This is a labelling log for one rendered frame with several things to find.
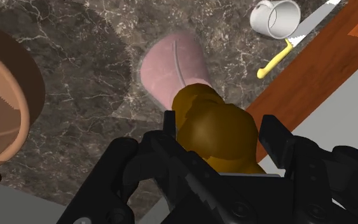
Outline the pink cup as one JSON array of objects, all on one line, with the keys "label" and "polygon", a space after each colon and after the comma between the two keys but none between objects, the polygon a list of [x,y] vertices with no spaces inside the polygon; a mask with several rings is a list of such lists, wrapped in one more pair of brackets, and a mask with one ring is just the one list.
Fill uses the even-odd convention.
[{"label": "pink cup", "polygon": [[174,97],[185,86],[211,85],[202,47],[188,31],[171,33],[156,42],[141,62],[140,79],[165,109],[172,109]]}]

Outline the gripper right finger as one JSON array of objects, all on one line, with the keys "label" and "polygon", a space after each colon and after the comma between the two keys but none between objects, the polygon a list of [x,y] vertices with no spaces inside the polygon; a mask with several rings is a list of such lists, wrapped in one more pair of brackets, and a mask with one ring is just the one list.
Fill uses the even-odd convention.
[{"label": "gripper right finger", "polygon": [[293,182],[293,224],[358,224],[358,149],[326,151],[264,115],[259,142]]}]

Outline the white mug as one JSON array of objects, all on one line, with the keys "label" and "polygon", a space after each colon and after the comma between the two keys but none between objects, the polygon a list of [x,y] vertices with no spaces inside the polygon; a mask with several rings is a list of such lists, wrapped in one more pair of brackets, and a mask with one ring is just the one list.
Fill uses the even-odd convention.
[{"label": "white mug", "polygon": [[261,0],[250,15],[252,29],[274,39],[289,37],[299,26],[301,10],[293,0]]}]

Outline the dark yellow rounded figure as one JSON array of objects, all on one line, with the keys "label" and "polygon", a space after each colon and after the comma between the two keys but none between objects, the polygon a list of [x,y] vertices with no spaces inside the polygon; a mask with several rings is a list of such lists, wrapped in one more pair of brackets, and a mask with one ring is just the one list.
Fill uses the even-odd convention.
[{"label": "dark yellow rounded figure", "polygon": [[196,83],[182,88],[172,109],[177,142],[217,172],[265,173],[256,162],[258,129],[252,115],[224,102],[212,87]]}]

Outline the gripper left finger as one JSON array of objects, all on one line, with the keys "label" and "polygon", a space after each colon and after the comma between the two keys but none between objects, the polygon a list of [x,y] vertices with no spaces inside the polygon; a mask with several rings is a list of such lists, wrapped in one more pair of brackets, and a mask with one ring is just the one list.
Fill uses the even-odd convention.
[{"label": "gripper left finger", "polygon": [[217,194],[220,175],[176,141],[175,113],[140,142],[114,139],[56,224],[135,224],[127,202],[139,182],[154,179],[171,212],[158,224],[226,224],[228,210]]}]

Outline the brown wooden cabinet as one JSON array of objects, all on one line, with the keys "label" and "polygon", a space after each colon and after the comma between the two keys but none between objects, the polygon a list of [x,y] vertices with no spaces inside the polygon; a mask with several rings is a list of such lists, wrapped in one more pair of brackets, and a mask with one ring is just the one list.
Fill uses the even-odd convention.
[{"label": "brown wooden cabinet", "polygon": [[358,148],[358,0],[349,2],[247,108],[322,148]]}]

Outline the yellow handled serrated knife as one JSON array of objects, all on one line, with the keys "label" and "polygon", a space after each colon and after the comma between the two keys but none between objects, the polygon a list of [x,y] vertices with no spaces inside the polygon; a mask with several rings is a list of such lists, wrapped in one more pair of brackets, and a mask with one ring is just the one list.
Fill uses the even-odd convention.
[{"label": "yellow handled serrated knife", "polygon": [[299,24],[294,33],[285,39],[286,47],[276,54],[265,67],[258,69],[257,77],[263,79],[294,47],[304,40],[304,38],[327,17],[340,2],[341,0],[327,0],[323,5],[306,17]]}]

